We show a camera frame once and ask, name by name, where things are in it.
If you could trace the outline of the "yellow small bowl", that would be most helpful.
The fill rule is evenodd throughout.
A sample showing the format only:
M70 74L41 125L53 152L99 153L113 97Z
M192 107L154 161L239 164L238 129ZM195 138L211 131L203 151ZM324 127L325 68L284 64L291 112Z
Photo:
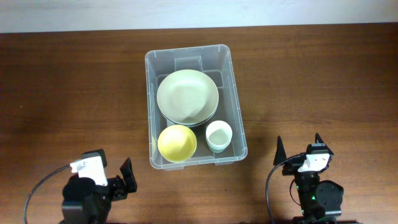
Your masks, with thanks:
M159 135L158 149L164 159L180 163L190 159L197 148L197 137L188 127L172 125Z

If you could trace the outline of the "light grey cup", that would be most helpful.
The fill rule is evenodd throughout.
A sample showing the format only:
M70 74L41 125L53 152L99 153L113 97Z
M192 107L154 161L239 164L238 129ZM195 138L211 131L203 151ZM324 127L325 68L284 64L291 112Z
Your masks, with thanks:
M230 141L228 141L227 143L225 143L225 144L214 144L214 143L212 143L212 142L210 142L210 141L206 141L207 142L207 144L208 144L208 147L210 148L210 147L215 147L215 148L224 148L224 147L228 147L229 145L230 145Z

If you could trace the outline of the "cream white cup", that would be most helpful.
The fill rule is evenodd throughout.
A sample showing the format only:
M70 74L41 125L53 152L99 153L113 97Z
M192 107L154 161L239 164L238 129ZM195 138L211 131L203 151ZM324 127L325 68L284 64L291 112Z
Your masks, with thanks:
M214 144L225 144L231 142L233 131L231 126L221 120L214 121L206 127L206 140Z

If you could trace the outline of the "mint green cup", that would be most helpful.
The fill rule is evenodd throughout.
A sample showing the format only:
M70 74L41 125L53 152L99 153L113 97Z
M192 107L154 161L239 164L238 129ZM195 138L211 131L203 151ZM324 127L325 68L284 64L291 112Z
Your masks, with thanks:
M224 147L224 148L215 148L215 147L210 147L210 150L214 153L221 153L225 150L227 150L228 147Z

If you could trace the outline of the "dark blue bowl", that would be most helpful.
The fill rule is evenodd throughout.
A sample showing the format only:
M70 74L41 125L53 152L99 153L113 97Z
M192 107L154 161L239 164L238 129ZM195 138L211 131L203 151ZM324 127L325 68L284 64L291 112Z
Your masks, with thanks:
M209 121L209 120L213 117L213 115L216 113L216 111L217 111L217 108L212 112L212 114L210 114L210 115L209 115L207 118L205 118L203 121L196 122L196 123L179 123L179 122L176 122L176 121L172 121L171 119L169 119L168 117L166 117L166 115L164 115L162 112L160 112L160 113L161 113L161 115L167 120L167 122L170 122L170 123L172 123L172 124L180 124L180 125L183 125L183 126L187 126L187 127L189 127L189 128L192 128L192 127L195 127L195 126L202 125L202 124L204 124L205 122Z

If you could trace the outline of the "clear plastic storage bin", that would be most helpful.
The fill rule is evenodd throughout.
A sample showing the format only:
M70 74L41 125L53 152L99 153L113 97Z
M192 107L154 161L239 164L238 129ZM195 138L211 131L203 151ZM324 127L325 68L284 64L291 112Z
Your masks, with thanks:
M248 154L231 51L227 45L151 50L145 56L149 162L155 169L178 170L202 164L232 164ZM231 142L213 152L206 128L214 121L231 126ZM158 148L161 132L172 125L190 128L197 138L183 162L165 159Z

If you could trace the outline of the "cream bowl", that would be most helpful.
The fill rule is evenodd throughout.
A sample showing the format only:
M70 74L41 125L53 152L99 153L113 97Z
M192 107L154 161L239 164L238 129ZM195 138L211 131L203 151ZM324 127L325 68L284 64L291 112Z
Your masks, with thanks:
M160 112L179 123L203 121L218 107L219 100L215 82L196 70L171 73L157 90Z

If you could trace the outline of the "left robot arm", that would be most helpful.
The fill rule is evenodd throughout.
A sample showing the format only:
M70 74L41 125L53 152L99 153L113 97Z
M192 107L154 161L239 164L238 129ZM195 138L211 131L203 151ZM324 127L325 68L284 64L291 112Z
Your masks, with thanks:
M106 177L106 166L104 149L85 152L70 163L73 176L62 190L64 223L106 223L111 203L137 191L130 158L116 177Z

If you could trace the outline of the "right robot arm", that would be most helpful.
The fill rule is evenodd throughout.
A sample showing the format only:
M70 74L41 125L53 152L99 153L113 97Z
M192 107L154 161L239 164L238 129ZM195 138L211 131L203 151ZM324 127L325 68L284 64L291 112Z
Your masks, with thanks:
M305 152L287 157L282 139L277 138L274 167L282 166L282 175L294 176L293 183L299 197L302 216L293 223L336 223L342 214L344 188L330 180L320 180L320 174L329 168L334 153L319 134Z

